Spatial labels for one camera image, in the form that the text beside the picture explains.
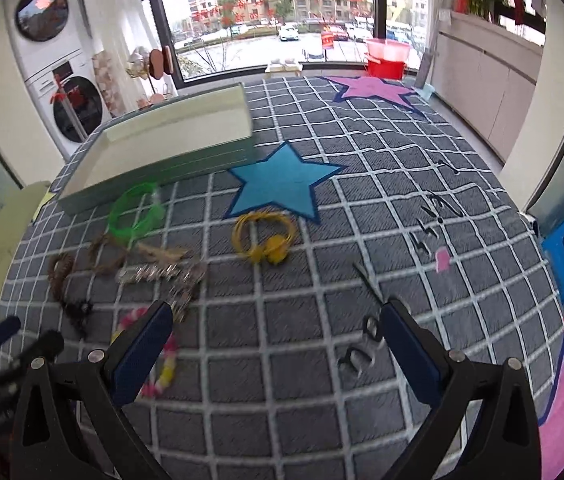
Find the metal bolt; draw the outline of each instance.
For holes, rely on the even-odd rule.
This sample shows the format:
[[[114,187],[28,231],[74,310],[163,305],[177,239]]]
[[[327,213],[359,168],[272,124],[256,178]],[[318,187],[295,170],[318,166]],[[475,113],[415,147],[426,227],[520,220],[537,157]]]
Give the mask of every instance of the metal bolt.
[[[521,370],[522,369],[522,362],[517,357],[511,357],[507,361],[508,365],[513,368],[513,370]]]
[[[94,350],[89,353],[89,361],[91,363],[99,363],[104,359],[104,350]]]
[[[33,370],[37,370],[38,368],[41,368],[43,366],[44,366],[43,357],[36,357],[35,359],[33,359],[33,361],[31,361],[31,368],[33,368]]]
[[[448,356],[456,363],[461,363],[466,359],[466,354],[461,350],[450,350]]]

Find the plastic basin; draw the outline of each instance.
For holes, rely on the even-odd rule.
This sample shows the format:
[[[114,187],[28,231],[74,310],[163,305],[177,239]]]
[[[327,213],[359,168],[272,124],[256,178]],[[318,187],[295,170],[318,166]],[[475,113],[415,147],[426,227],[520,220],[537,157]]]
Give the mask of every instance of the plastic basin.
[[[366,44],[370,56],[385,61],[406,62],[411,52],[411,46],[408,43],[400,43],[394,40],[369,38],[366,40]]]

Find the blue star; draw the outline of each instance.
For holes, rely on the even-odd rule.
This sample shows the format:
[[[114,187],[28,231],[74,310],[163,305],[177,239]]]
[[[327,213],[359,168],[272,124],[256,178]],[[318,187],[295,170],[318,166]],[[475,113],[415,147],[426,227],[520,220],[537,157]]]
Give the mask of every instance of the blue star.
[[[319,224],[314,188],[344,168],[304,162],[286,141],[264,160],[229,170],[242,186],[224,218],[273,205]]]

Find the green ring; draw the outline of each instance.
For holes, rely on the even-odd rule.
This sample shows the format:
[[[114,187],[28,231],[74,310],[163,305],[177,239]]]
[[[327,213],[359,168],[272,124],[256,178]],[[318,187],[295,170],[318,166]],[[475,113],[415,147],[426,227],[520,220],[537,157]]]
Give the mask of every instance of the green ring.
[[[118,228],[120,216],[130,208],[130,200],[147,193],[152,195],[153,204],[151,204],[146,216],[131,227]],[[131,240],[136,240],[149,234],[163,218],[164,207],[159,202],[158,185],[154,182],[143,182],[126,191],[113,204],[111,213],[108,215],[108,232],[117,238],[118,241],[128,243]]]

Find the dryer door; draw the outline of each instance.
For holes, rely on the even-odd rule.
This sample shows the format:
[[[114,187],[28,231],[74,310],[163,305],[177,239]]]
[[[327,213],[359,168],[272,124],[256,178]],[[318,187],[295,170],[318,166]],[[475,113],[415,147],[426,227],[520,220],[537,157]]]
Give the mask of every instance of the dryer door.
[[[56,37],[69,20],[66,0],[20,0],[15,25],[22,36],[39,43]]]
[[[102,98],[95,85],[81,76],[73,76],[64,81],[64,91],[75,110],[84,131],[89,135],[102,123]],[[60,133],[73,142],[82,142],[73,128],[69,115],[62,103],[53,103],[53,117]]]

